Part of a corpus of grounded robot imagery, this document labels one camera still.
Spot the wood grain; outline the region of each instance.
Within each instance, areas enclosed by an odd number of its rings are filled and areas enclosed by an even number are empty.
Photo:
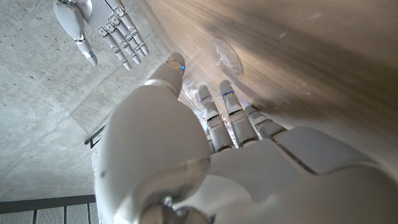
[[[189,62],[215,38],[242,61],[243,101],[373,156],[398,180],[398,2],[136,0]]]

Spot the white robotic hand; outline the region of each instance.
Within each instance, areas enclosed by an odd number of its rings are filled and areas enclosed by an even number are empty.
[[[130,70],[131,66],[119,45],[137,64],[141,62],[138,55],[145,57],[149,53],[121,1],[55,0],[53,5],[58,21],[67,34],[75,40],[78,48],[91,64],[97,65],[98,61],[86,40],[84,21],[104,37],[127,70]]]
[[[206,86],[206,132],[178,101],[178,53],[116,108],[104,130],[96,199],[105,224],[398,223],[398,185],[367,155],[317,130],[291,130]]]

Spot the glass surface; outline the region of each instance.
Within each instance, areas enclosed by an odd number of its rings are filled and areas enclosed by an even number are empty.
[[[221,81],[229,80],[233,84],[242,74],[241,62],[232,47],[215,39],[187,64],[180,100],[194,111],[200,111],[200,85],[206,85],[215,99],[220,95]]]

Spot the concrete ceiling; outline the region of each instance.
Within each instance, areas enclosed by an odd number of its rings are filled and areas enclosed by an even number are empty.
[[[52,1],[1,1],[0,202],[93,194],[84,140],[143,84],[168,51],[132,1],[150,55],[132,70],[86,26],[92,67],[56,20]]]

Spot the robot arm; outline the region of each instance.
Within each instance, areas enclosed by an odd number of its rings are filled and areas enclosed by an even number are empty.
[[[67,34],[76,41],[83,55],[93,65],[97,64],[97,59],[85,39],[84,21],[104,37],[127,70],[130,70],[131,66],[119,45],[137,64],[141,62],[138,55],[145,57],[149,53],[121,1],[55,0],[54,12]]]

